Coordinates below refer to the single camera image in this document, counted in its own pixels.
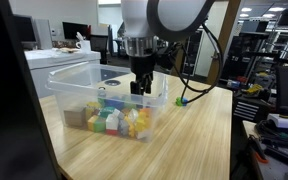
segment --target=clear plastic bin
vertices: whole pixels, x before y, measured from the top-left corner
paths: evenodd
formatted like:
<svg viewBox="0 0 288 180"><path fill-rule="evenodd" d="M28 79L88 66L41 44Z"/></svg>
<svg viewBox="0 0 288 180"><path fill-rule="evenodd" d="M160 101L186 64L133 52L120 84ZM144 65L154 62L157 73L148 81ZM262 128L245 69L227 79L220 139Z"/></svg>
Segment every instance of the clear plastic bin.
<svg viewBox="0 0 288 180"><path fill-rule="evenodd" d="M134 95L129 68L85 62L50 72L46 87L65 126L149 142L168 89L165 74L153 79L151 94Z"/></svg>

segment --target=wall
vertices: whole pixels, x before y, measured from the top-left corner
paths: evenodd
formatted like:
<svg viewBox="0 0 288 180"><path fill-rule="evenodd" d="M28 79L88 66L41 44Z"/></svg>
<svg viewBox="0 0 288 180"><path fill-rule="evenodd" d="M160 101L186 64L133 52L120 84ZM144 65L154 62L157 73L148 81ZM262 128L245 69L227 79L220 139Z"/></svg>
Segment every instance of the wall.
<svg viewBox="0 0 288 180"><path fill-rule="evenodd" d="M227 5L228 1L215 2L209 12L209 18L206 26L217 38L219 37L222 28ZM203 36L201 51L198 57L195 74L207 77L212 63L211 56L214 55L214 52L215 50L210 40L208 39L208 36Z"/></svg>
<svg viewBox="0 0 288 180"><path fill-rule="evenodd" d="M9 0L13 13L48 19L56 30L52 40L64 39L62 22L97 25L97 0Z"/></svg>
<svg viewBox="0 0 288 180"><path fill-rule="evenodd" d="M121 0L98 0L98 4L121 4Z"/></svg>
<svg viewBox="0 0 288 180"><path fill-rule="evenodd" d="M123 23L121 4L99 4L98 22L102 24L110 24L112 26L113 38L117 38L117 31ZM117 52L116 43L113 43L113 51L115 53Z"/></svg>

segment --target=red toy block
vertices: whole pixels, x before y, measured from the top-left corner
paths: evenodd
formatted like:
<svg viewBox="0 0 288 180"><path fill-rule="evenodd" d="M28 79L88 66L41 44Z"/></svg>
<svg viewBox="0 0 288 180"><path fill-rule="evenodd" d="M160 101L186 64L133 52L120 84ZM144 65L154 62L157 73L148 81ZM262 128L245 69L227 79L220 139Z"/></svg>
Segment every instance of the red toy block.
<svg viewBox="0 0 288 180"><path fill-rule="evenodd" d="M106 134L117 135L117 130L106 129Z"/></svg>

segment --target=ceiling light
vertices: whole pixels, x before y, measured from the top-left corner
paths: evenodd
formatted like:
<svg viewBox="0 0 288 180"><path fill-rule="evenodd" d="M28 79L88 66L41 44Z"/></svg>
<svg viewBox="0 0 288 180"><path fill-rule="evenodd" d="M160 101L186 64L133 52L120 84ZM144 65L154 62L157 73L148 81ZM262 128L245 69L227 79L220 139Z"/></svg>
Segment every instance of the ceiling light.
<svg viewBox="0 0 288 180"><path fill-rule="evenodd" d="M275 8L270 8L268 11L278 12L278 11L284 11L284 10L285 8L275 7Z"/></svg>
<svg viewBox="0 0 288 180"><path fill-rule="evenodd" d="M248 17L248 14L240 14L240 17Z"/></svg>
<svg viewBox="0 0 288 180"><path fill-rule="evenodd" d="M243 8L242 9L242 12L249 12L249 11L252 11L252 9L251 8Z"/></svg>
<svg viewBox="0 0 288 180"><path fill-rule="evenodd" d="M275 14L264 14L263 17L266 17L266 18L272 18L274 17Z"/></svg>

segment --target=desk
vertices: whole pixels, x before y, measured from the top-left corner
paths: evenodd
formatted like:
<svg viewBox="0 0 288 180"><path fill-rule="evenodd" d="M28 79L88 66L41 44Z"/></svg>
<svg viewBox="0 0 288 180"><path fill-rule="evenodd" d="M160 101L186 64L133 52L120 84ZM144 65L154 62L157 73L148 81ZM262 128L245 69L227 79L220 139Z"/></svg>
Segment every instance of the desk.
<svg viewBox="0 0 288 180"><path fill-rule="evenodd" d="M258 133L255 129L255 123L249 121L243 121L243 126L245 129L246 136L248 137L250 134L254 135L258 138ZM280 148L280 150L288 153L288 149ZM275 179L275 180L284 180L288 179L288 165L281 163L280 161L266 156L269 161L268 164L263 164L258 162L254 157L252 157L252 163L254 164L255 170L257 172L257 176L259 179Z"/></svg>
<svg viewBox="0 0 288 180"><path fill-rule="evenodd" d="M178 107L183 85L167 78L168 102L149 143L63 127L55 97L41 98L62 173L69 179L229 179L232 92L216 87Z"/></svg>

